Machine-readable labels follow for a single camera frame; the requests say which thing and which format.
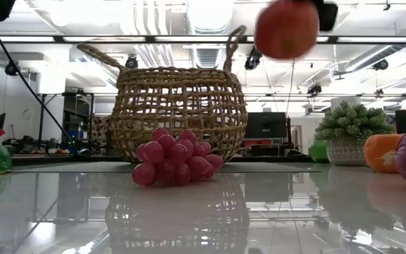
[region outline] wicker basket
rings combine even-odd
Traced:
[[[244,253],[250,217],[240,182],[214,179],[183,192],[114,176],[105,215],[112,253]]]
[[[231,58],[245,26],[233,31],[226,44],[223,70],[159,67],[131,70],[86,44],[78,49],[120,70],[118,95],[109,126],[113,143],[127,162],[137,163],[137,146],[151,140],[157,127],[177,136],[192,129],[225,161],[244,138],[247,110],[239,80],[231,73]]]

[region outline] bunch of grapes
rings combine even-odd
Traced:
[[[143,186],[158,181],[184,186],[191,181],[210,179],[223,166],[223,159],[210,153],[211,145],[198,143],[191,130],[182,131],[175,140],[166,129],[157,128],[153,141],[136,150],[142,163],[134,168],[133,181]]]

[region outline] ceiling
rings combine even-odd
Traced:
[[[0,24],[2,35],[122,35],[121,26],[129,19],[125,12],[125,1],[112,0],[67,0],[74,1],[71,8],[59,8],[59,0],[17,0],[9,19]],[[189,33],[186,21],[186,7],[184,0],[164,0],[166,7],[166,20],[164,27],[172,35],[186,35]],[[247,34],[254,33],[254,22],[260,11],[268,1],[231,0],[234,1],[231,30],[239,25],[247,26]],[[144,3],[145,25],[149,2],[160,1],[134,1]],[[216,4],[222,0],[207,1],[211,8],[203,15],[213,18],[217,16]],[[367,35],[367,36],[393,36],[406,35],[406,0],[389,0],[390,8],[384,11],[386,0],[337,0],[339,5],[338,19],[335,29],[330,35]],[[129,54],[136,54],[132,44],[99,44],[103,52],[124,64]],[[172,44],[171,51],[176,67],[189,68],[193,65],[191,45]],[[70,73],[67,86],[83,87],[88,92],[115,92],[114,88],[104,82],[106,77],[101,74],[98,66],[90,63],[75,61],[82,54],[73,45],[41,45],[41,44],[10,44],[11,52],[38,52],[43,53],[53,62],[65,67]],[[263,107],[271,107],[273,111],[285,111],[288,98],[291,94],[306,94],[311,84],[322,86],[323,94],[372,94],[378,88],[383,88],[386,94],[402,94],[406,92],[406,48],[386,57],[389,62],[388,69],[375,71],[363,68],[342,75],[339,80],[334,71],[342,71],[343,66],[358,57],[373,54],[383,46],[376,45],[316,45],[301,59],[292,61],[275,61],[263,58],[253,71],[244,68],[245,59],[251,45],[240,45],[233,57],[233,70],[242,83],[244,93],[260,94],[262,96],[250,97],[248,111],[261,111]],[[58,54],[69,55],[67,62],[60,62]],[[139,68],[145,64],[139,60]],[[116,76],[116,71],[108,68],[109,75]],[[275,97],[265,96],[275,93]],[[406,98],[387,97],[376,100],[374,97],[364,98],[364,103],[373,107],[396,105]],[[104,102],[110,102],[113,97],[107,97]],[[318,107],[329,105],[330,97],[307,99],[305,97],[291,97],[289,112],[305,113],[305,105]]]

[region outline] ceiling duct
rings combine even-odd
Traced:
[[[186,0],[187,27],[191,35],[227,35],[233,17],[234,0]],[[198,68],[216,68],[223,49],[191,49]]]
[[[406,36],[406,29],[401,32],[401,35]],[[371,66],[374,63],[379,62],[386,57],[399,52],[406,48],[406,45],[389,45],[389,46],[377,46],[367,51],[363,55],[351,60],[345,65],[346,72],[354,72],[361,70],[367,66]]]

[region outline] potted plant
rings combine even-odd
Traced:
[[[363,146],[366,139],[376,134],[389,134],[394,127],[388,124],[382,109],[366,109],[362,104],[339,107],[325,114],[316,128],[316,140],[327,140],[330,162],[340,166],[365,165]]]

